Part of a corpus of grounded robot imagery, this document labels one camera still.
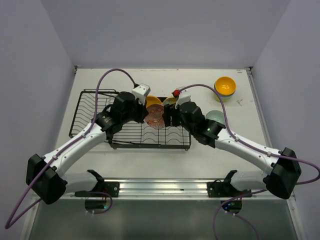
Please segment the lime green bowl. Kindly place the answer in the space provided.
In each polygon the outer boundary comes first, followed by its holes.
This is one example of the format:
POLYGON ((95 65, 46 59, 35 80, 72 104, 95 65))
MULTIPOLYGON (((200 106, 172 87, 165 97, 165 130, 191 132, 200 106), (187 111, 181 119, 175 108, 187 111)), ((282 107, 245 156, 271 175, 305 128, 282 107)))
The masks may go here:
POLYGON ((232 98, 234 93, 235 91, 220 91, 216 89, 214 93, 214 99, 218 102, 228 102, 232 98))

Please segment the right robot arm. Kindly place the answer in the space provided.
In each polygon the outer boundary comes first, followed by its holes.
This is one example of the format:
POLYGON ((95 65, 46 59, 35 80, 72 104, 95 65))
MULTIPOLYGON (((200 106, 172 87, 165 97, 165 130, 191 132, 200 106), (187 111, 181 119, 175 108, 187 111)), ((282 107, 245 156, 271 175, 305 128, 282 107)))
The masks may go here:
POLYGON ((232 136, 224 124, 206 119, 192 101, 179 106, 166 104, 162 117, 165 126, 181 126, 200 144, 231 153, 258 168, 231 170, 223 181, 209 183, 213 197, 236 197, 251 194, 252 190, 266 190, 285 200, 291 196, 302 173, 293 150, 280 151, 252 141, 241 143, 240 137, 232 136))

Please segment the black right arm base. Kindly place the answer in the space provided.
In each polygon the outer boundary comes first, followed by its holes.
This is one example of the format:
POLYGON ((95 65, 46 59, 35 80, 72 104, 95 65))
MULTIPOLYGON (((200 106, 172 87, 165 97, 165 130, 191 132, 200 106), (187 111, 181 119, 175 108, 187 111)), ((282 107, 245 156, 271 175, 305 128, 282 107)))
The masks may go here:
MULTIPOLYGON (((237 170, 231 170, 227 176, 221 180, 216 179, 206 183, 207 195, 209 198, 233 198, 243 194, 249 194, 251 190, 239 191, 231 185, 231 179, 237 173, 237 170)), ((238 197, 229 203, 224 203, 222 209, 232 214, 238 214, 242 209, 242 198, 238 197)))

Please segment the blue zigzag patterned bowl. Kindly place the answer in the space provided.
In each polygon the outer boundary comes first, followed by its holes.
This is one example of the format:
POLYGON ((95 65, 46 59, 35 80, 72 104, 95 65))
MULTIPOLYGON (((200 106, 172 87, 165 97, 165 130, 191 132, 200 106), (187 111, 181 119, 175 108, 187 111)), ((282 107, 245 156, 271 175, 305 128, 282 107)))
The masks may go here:
POLYGON ((161 104, 152 104, 146 108, 148 115, 144 121, 153 129, 159 130, 165 128, 163 119, 164 106, 161 104))

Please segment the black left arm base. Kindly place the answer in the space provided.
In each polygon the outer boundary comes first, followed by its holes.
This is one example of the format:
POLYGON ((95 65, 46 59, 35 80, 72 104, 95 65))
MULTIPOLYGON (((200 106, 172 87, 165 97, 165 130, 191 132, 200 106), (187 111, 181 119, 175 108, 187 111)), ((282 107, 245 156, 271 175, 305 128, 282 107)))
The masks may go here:
POLYGON ((86 171, 90 177, 96 180, 94 186, 89 190, 79 190, 74 193, 75 197, 86 198, 85 209, 92 215, 99 215, 107 212, 113 205, 113 198, 119 196, 120 183, 118 181, 105 181, 96 171, 86 171))

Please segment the yellow teal patterned bowl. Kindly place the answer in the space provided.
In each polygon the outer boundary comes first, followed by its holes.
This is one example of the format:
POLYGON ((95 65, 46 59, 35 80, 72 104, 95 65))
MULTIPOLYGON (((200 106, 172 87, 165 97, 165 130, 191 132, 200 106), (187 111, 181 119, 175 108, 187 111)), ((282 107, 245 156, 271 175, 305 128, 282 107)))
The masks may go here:
POLYGON ((177 99, 173 96, 167 97, 163 102, 162 105, 175 105, 177 102, 177 99))

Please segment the yellow ribbed bowl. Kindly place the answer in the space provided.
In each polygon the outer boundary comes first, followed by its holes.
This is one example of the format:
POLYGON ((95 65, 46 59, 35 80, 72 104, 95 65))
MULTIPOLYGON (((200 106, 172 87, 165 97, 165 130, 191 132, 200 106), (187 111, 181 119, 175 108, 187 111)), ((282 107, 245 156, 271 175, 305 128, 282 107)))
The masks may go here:
POLYGON ((152 105, 156 105, 156 104, 162 104, 162 101, 156 97, 156 96, 153 96, 153 95, 148 95, 146 97, 146 107, 148 108, 149 106, 152 106, 152 105))

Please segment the smooth yellow bowl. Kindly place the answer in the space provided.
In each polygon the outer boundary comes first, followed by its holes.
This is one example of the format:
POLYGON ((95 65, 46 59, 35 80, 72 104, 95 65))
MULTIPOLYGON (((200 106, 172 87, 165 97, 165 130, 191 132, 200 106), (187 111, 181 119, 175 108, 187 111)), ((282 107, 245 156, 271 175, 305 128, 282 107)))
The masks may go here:
POLYGON ((231 96, 236 92, 237 84, 231 77, 222 76, 215 81, 214 87, 220 95, 231 96))

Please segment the pale teal textured bowl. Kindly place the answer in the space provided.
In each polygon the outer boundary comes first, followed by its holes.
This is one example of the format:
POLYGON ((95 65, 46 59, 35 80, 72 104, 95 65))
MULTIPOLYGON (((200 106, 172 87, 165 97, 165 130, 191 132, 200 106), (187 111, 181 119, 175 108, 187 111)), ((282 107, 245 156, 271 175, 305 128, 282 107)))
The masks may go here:
POLYGON ((221 123, 221 124, 225 124, 225 116, 224 116, 224 113, 222 111, 219 111, 219 110, 211 110, 209 111, 205 118, 207 120, 212 120, 212 121, 216 121, 218 123, 221 123))

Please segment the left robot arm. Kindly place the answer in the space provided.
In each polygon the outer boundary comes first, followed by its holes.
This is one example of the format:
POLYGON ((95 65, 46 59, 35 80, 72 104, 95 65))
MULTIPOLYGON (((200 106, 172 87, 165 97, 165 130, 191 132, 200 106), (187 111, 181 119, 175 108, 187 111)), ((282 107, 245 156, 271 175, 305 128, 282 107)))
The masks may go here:
POLYGON ((91 122, 61 147, 27 163, 26 183, 50 205, 67 193, 70 183, 64 179, 67 170, 91 149, 112 139, 130 121, 142 123, 148 112, 145 93, 122 91, 101 112, 95 111, 91 122))

